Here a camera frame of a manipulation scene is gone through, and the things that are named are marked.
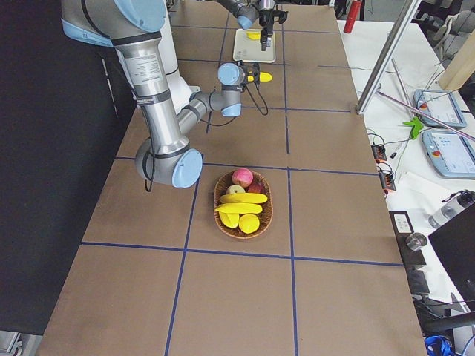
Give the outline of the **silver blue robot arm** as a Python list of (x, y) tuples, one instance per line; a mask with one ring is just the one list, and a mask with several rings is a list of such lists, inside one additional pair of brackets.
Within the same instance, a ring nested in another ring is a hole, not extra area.
[(217, 0), (217, 2), (237, 19), (243, 30), (248, 30), (258, 20), (261, 26), (260, 44), (263, 52), (271, 45), (274, 23), (283, 24), (288, 16), (287, 11), (276, 8), (276, 1)]
[[(142, 110), (150, 137), (137, 151), (135, 165), (146, 188), (158, 182), (175, 188), (196, 183), (203, 166), (187, 133), (209, 112), (239, 116), (250, 69), (225, 63), (218, 69), (219, 92), (192, 93), (179, 79), (165, 1), (62, 1), (63, 30), (71, 39), (113, 47), (126, 82)], [(186, 95), (173, 101), (169, 82), (177, 78)]]

